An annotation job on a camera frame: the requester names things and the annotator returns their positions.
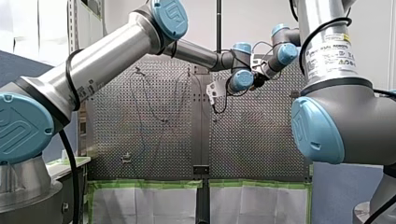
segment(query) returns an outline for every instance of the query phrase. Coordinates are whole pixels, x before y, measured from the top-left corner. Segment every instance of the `metal pole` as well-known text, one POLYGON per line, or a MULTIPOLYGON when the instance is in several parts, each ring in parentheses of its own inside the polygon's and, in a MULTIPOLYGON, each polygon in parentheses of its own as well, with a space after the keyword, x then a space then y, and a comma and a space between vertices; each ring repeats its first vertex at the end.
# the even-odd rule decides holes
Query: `metal pole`
POLYGON ((217 53, 221 53, 221 0, 218 0, 217 23, 217 53))

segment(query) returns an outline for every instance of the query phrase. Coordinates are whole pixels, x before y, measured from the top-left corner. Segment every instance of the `black bracket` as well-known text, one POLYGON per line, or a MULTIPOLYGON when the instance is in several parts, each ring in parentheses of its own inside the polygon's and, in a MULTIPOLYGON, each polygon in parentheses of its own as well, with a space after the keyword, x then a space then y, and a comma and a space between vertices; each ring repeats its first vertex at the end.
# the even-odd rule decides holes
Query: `black bracket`
POLYGON ((208 165, 194 165, 192 166, 193 172, 195 175, 208 175, 209 174, 209 166, 208 165))

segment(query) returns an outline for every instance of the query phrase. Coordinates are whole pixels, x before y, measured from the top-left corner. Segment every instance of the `white cloth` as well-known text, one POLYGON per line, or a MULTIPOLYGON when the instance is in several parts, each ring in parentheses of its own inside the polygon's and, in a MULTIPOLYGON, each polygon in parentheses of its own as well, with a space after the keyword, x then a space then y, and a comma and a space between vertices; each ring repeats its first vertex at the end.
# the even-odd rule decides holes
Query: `white cloth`
POLYGON ((195 224, 196 189, 98 189, 92 224, 195 224))
POLYGON ((305 224, 307 189, 211 188, 211 222, 216 224, 305 224))

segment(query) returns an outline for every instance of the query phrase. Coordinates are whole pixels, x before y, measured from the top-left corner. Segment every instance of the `metal stand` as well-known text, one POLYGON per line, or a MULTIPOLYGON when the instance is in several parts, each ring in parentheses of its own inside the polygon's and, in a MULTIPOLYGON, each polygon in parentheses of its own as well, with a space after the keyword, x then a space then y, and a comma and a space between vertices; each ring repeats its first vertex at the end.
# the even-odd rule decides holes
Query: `metal stand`
POLYGON ((61 224, 67 209, 62 204, 62 184, 55 181, 49 192, 38 198, 0 208, 0 220, 2 224, 61 224))
POLYGON ((196 223, 210 223, 209 187, 209 139, 211 110, 206 96, 206 85, 211 82, 209 72, 197 65, 192 69, 192 151, 197 155, 193 162, 194 176, 202 179, 203 185, 197 190, 196 223))
MULTIPOLYGON (((360 203, 353 210, 353 224, 364 223, 370 215, 396 194, 396 169, 384 167, 384 175, 370 202, 360 203)), ((391 224, 396 222, 396 204, 375 220, 375 224, 391 224)))

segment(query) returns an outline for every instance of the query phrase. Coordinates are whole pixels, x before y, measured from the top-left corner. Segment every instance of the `white wall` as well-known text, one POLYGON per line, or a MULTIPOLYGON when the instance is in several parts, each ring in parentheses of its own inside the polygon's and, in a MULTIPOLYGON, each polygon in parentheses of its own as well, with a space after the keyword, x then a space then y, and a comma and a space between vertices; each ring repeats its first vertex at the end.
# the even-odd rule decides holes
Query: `white wall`
MULTIPOLYGON (((108 32, 127 22, 128 13, 146 0, 105 0, 105 25, 108 32)), ((189 16, 189 31, 183 37, 209 49, 216 47, 216 1, 181 0, 189 16)), ((359 0, 353 6, 350 26, 353 49, 362 76, 376 88, 392 88, 390 72, 393 0, 359 0)), ((287 0, 223 0, 223 48, 238 41, 251 44, 270 41, 271 30, 278 23, 297 26, 287 0)))

